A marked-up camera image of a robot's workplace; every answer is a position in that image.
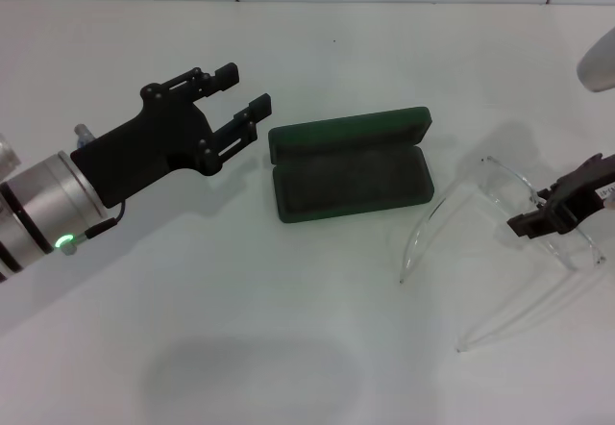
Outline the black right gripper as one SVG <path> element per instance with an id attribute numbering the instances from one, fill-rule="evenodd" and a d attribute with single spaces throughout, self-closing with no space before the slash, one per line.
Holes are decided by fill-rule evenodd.
<path id="1" fill-rule="evenodd" d="M 599 191 L 614 183 L 614 156 L 590 157 L 577 169 L 537 192 L 545 205 L 507 220 L 518 237 L 539 238 L 564 235 L 603 209 Z"/>

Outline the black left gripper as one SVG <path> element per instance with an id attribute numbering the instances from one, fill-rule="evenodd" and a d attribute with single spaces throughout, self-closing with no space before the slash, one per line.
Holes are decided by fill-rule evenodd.
<path id="1" fill-rule="evenodd" d="M 194 105 L 239 83 L 229 62 L 212 74 L 200 67 L 141 90 L 143 108 L 123 125 L 73 151 L 70 159 L 105 205 L 117 205 L 179 169 L 209 176 L 258 139 L 257 124 L 272 112 L 264 93 L 213 132 Z"/>

